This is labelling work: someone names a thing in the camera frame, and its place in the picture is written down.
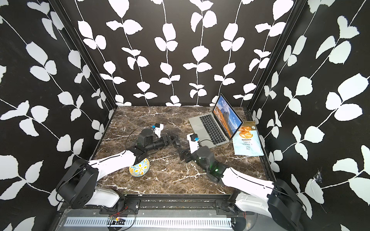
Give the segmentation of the silver laptop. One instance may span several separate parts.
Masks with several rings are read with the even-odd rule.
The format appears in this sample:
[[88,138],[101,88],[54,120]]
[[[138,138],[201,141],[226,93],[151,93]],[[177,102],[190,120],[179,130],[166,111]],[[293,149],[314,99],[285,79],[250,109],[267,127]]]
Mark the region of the silver laptop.
[[213,148],[232,140],[243,121],[226,98],[220,94],[213,110],[189,119],[200,145]]

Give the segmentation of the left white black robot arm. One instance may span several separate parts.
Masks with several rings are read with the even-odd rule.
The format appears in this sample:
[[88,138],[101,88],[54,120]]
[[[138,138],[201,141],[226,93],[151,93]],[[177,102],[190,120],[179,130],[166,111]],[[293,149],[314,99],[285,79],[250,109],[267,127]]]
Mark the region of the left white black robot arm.
[[148,157],[152,150],[159,150],[169,145],[180,147],[178,135],[159,136],[153,129],[143,129],[135,145],[110,157],[86,161],[78,159],[69,167],[62,180],[56,186],[56,195],[61,196],[72,209],[86,205],[114,207],[120,200],[117,192],[100,188],[97,182],[120,169],[139,164]]

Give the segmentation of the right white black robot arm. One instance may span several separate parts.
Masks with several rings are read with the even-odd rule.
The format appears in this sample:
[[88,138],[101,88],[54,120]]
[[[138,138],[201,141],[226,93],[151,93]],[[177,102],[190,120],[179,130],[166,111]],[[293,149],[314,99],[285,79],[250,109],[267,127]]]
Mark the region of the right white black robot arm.
[[238,190],[231,203],[239,211],[268,216],[287,231],[304,230],[301,223],[303,202],[285,181],[265,181],[243,174],[217,161],[207,146],[185,149],[179,157],[187,163],[195,162],[213,183]]

